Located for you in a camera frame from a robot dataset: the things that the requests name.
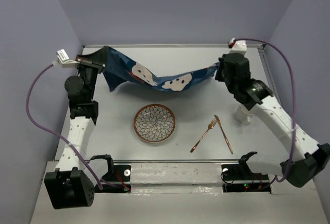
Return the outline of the blue bear placemat cloth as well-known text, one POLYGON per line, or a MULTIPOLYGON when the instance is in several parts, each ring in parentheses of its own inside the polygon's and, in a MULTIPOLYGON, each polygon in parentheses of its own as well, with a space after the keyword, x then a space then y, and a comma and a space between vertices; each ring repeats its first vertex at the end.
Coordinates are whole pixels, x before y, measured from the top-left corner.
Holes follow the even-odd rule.
POLYGON ((109 46, 79 57, 105 65, 103 75, 111 92, 125 82, 136 83, 162 92, 180 92, 213 77, 220 65, 217 62, 199 70, 158 77, 145 66, 109 46))

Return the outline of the white ceramic mug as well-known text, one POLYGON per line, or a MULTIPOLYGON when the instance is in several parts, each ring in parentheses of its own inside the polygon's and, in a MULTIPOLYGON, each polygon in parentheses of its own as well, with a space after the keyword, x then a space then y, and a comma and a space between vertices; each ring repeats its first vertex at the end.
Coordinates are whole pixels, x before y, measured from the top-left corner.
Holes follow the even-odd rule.
POLYGON ((237 110, 234 112, 234 118, 244 125, 249 125, 253 117, 254 114, 250 113, 243 104, 239 104, 237 110))

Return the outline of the copper fork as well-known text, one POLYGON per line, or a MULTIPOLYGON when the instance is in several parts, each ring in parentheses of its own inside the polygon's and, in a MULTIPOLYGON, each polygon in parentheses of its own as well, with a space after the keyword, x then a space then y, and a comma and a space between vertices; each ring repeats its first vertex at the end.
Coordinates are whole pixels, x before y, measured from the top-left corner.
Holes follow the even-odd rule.
POLYGON ((210 124, 207 127, 207 130, 204 132, 204 134, 201 136, 201 138, 198 140, 198 142, 191 148, 190 152, 193 153, 195 151, 195 149, 197 148, 197 146, 199 145, 199 143, 203 140, 203 138, 206 136, 206 134, 214 128, 215 124, 217 123, 216 119, 214 118, 210 124))

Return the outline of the copper knife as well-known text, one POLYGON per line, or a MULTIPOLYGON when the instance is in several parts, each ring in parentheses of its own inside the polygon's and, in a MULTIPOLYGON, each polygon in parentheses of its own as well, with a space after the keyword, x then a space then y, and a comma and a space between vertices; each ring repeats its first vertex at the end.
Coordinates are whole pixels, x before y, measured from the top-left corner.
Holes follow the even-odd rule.
POLYGON ((224 140, 225 140, 225 142, 226 142, 226 144, 227 144, 227 146, 229 148, 230 153, 231 154, 234 154, 233 149, 231 147, 231 144, 230 144, 230 142, 229 142, 229 140, 228 140, 228 138, 227 138, 227 136, 226 136, 226 134, 224 132, 224 129, 222 127, 222 124, 221 124, 221 121, 220 121, 219 117, 217 115, 214 115, 214 117, 215 117, 215 119, 216 119, 216 121, 217 121, 217 123, 218 123, 218 125, 219 125, 219 127, 221 129, 221 132, 223 134, 224 140))

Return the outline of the floral ceramic plate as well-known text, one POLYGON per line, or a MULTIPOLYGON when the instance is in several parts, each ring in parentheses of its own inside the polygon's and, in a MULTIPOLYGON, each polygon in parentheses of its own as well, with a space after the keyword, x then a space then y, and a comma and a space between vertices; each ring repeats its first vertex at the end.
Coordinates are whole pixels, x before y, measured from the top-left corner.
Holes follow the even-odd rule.
POLYGON ((160 143, 167 140, 175 131, 174 113, 161 104, 142 107, 135 115, 133 128, 136 135, 147 143, 160 143))

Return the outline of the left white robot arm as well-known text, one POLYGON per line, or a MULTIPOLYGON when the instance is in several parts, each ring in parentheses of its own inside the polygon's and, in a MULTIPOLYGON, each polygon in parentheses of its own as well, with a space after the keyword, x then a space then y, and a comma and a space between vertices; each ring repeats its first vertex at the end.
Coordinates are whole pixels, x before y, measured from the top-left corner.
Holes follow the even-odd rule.
POLYGON ((93 99, 96 79, 105 68, 103 61, 77 57, 78 74, 69 77, 64 88, 70 109, 69 133, 64 150, 53 172, 46 173, 44 184, 55 209, 91 206, 95 188, 113 177, 110 155, 86 158, 90 136, 96 126, 98 102, 93 99))

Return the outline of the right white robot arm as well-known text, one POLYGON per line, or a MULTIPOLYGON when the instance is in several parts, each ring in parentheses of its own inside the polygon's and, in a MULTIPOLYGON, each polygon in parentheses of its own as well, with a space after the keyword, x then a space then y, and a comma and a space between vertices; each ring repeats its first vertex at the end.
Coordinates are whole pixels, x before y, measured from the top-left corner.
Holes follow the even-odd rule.
POLYGON ((248 179, 254 174, 280 176, 301 188, 329 162, 329 144, 320 144, 281 107, 271 89, 261 80, 251 77, 249 60, 240 53, 219 58, 215 79, 224 82, 240 109, 246 115, 258 117, 275 135, 289 155, 275 159, 256 151, 243 155, 237 166, 238 175, 248 179))

